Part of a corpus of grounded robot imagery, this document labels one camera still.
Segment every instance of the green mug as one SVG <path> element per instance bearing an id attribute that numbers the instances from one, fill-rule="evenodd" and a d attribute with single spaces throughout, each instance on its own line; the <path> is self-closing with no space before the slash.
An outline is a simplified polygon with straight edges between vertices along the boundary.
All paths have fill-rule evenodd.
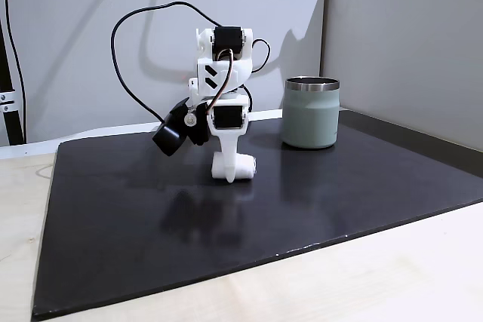
<path id="1" fill-rule="evenodd" d="M 302 149 L 323 149 L 337 140 L 338 80 L 293 77 L 285 81 L 281 139 Z"/>

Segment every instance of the stainless steel rim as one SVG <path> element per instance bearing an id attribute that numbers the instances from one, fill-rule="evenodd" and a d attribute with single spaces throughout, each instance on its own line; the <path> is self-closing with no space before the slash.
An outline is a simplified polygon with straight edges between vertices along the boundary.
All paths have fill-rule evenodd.
<path id="1" fill-rule="evenodd" d="M 337 79 L 326 77 L 300 76 L 285 81 L 288 90 L 304 90 L 308 92 L 322 92 L 324 90 L 338 90 L 340 82 Z"/>

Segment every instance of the cable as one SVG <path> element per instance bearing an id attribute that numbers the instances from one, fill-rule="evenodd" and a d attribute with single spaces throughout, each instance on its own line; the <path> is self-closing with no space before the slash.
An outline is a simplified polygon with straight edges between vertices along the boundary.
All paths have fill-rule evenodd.
<path id="1" fill-rule="evenodd" d="M 266 47 L 268 48 L 268 52 L 266 53 L 265 62 L 263 62 L 263 64 L 259 68 L 251 71 L 252 73 L 257 73 L 258 71 L 260 71 L 266 65 L 270 57 L 270 44 L 268 44 L 268 42 L 265 39 L 262 39 L 262 38 L 255 39 L 254 42 L 251 44 L 251 47 L 253 48 L 254 45 L 259 41 L 262 41 L 263 43 L 266 44 Z"/>
<path id="2" fill-rule="evenodd" d="M 251 93 L 250 91 L 248 90 L 247 86 L 245 86 L 244 84 L 240 87 L 240 88 L 243 88 L 245 90 L 245 92 L 247 93 L 247 96 L 248 96 L 248 99 L 250 100 L 250 106 L 248 107 L 248 111 L 251 112 L 251 110 L 253 109 L 254 107 L 254 99 L 251 98 Z"/>
<path id="3" fill-rule="evenodd" d="M 214 106 L 214 103 L 216 101 L 218 101 L 218 99 L 220 98 L 221 94 L 223 93 L 223 91 L 225 90 L 225 87 L 226 85 L 228 84 L 228 81 L 229 81 L 229 78 L 230 76 L 232 75 L 232 68 L 233 68 L 233 50 L 232 49 L 223 49 L 222 51 L 219 51 L 218 54 L 217 54 L 217 57 L 216 57 L 216 60 L 220 60 L 220 55 L 225 52 L 225 51 L 228 51 L 229 52 L 229 66 L 228 66 L 228 72 L 226 73 L 226 78 L 225 78 L 225 81 L 224 83 L 221 85 L 220 89 L 218 90 L 217 94 L 215 94 L 215 96 L 213 97 L 212 101 L 210 102 L 210 104 L 208 105 L 208 107 L 206 108 L 206 114 L 208 114 L 210 112 L 210 110 L 213 108 Z"/>
<path id="4" fill-rule="evenodd" d="M 20 61 L 18 60 L 17 49 L 15 48 L 14 37 L 12 36 L 12 30 L 10 27 L 10 12 L 8 11 L 8 0 L 5 0 L 5 18 L 7 19 L 8 37 L 10 38 L 10 44 L 12 45 L 12 51 L 15 56 L 15 63 L 17 64 L 18 76 L 20 79 L 20 86 L 22 88 L 22 106 L 23 106 L 23 142 L 27 143 L 27 127 L 26 127 L 26 98 L 25 98 L 25 84 L 23 83 L 22 70 L 20 69 Z"/>
<path id="5" fill-rule="evenodd" d="M 167 4 L 163 4 L 163 5 L 156 5 L 156 6 L 153 6 L 153 7 L 137 9 L 135 11 L 132 11 L 132 12 L 124 15 L 123 18 L 121 18 L 117 22 L 117 24 L 114 26 L 114 29 L 112 30 L 112 34 L 111 34 L 112 63 L 114 64 L 115 73 L 117 74 L 119 81 L 121 82 L 122 87 L 125 89 L 126 92 L 128 92 L 129 96 L 131 96 L 137 103 L 139 103 L 146 111 L 150 112 L 153 116 L 155 116 L 161 123 L 164 123 L 165 120 L 163 120 L 163 118 L 160 115 L 158 115 L 155 111 L 153 111 L 151 108 L 149 108 L 143 101 L 141 101 L 139 98 L 137 98 L 131 92 L 131 90 L 128 88 L 128 86 L 125 84 L 124 80 L 122 79 L 122 76 L 121 76 L 121 73 L 120 73 L 119 67 L 118 67 L 118 62 L 117 62 L 117 59 L 115 58 L 114 40 L 115 40 L 115 33 L 117 32 L 119 26 L 129 17 L 132 17 L 133 15 L 138 14 L 138 13 L 143 13 L 144 11 L 157 11 L 158 9 L 169 8 L 169 7 L 172 7 L 174 5 L 185 5 L 189 8 L 191 8 L 191 9 L 193 9 L 194 11 L 196 11 L 198 14 L 200 14 L 202 17 L 204 17 L 209 22 L 213 23 L 215 26 L 221 26 L 218 22 L 215 22 L 214 20 L 212 20 L 209 16 L 207 16 L 205 13 L 203 13 L 197 7 L 195 7 L 194 5 L 191 5 L 190 3 L 187 3 L 187 2 L 171 2 L 171 3 L 167 3 Z"/>

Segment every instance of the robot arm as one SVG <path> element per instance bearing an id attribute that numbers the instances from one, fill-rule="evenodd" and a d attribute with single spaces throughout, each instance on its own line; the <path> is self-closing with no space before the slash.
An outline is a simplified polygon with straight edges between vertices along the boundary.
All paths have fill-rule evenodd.
<path id="1" fill-rule="evenodd" d="M 197 77 L 189 80 L 189 98 L 178 103 L 153 137 L 158 147 L 172 155 L 188 136 L 196 145 L 208 141 L 209 134 L 220 139 L 215 152 L 213 178 L 251 179 L 255 159 L 237 153 L 238 137 L 248 128 L 249 99 L 238 89 L 248 80 L 253 63 L 251 29 L 217 26 L 196 30 L 198 41 Z"/>

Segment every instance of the wooden table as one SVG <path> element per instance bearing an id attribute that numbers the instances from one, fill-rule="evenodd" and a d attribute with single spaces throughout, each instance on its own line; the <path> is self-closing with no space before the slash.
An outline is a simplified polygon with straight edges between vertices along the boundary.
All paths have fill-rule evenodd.
<path id="1" fill-rule="evenodd" d="M 0 321 L 29 320 L 55 154 L 0 160 Z M 65 321 L 483 320 L 483 204 Z"/>

